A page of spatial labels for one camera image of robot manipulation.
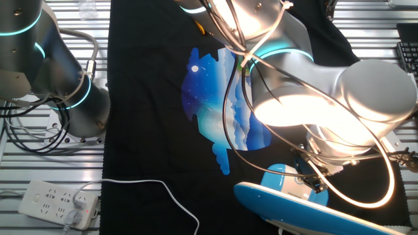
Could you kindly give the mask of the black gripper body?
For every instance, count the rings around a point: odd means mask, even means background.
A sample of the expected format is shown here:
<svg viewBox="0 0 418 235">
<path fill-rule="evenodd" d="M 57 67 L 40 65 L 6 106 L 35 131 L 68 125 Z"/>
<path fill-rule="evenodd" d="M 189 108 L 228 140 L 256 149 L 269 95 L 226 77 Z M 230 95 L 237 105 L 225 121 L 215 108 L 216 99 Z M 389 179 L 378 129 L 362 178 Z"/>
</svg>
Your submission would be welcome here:
<svg viewBox="0 0 418 235">
<path fill-rule="evenodd" d="M 297 177 L 304 179 L 319 179 L 318 173 L 309 164 L 309 157 L 301 152 L 295 153 L 295 170 Z"/>
</svg>

